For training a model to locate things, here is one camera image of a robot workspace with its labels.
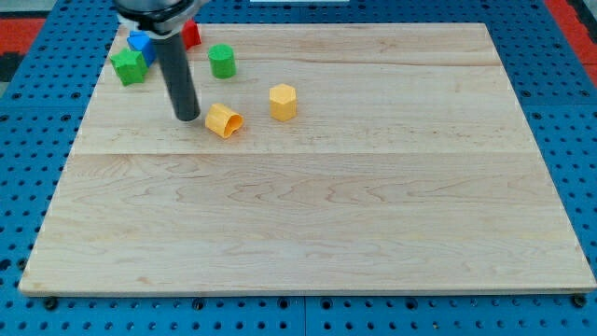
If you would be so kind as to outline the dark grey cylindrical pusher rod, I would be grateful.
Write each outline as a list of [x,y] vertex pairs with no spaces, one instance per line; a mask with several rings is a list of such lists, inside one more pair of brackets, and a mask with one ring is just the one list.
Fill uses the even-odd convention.
[[152,44],[159,60],[174,115],[180,121],[196,119],[201,109],[182,36],[177,33],[168,38],[153,39]]

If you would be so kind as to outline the black and silver end-effector mount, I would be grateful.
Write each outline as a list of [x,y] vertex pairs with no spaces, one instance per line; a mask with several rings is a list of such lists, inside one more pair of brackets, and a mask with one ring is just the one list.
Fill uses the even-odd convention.
[[118,21],[131,31],[152,35],[179,33],[203,6],[203,0],[113,0]]

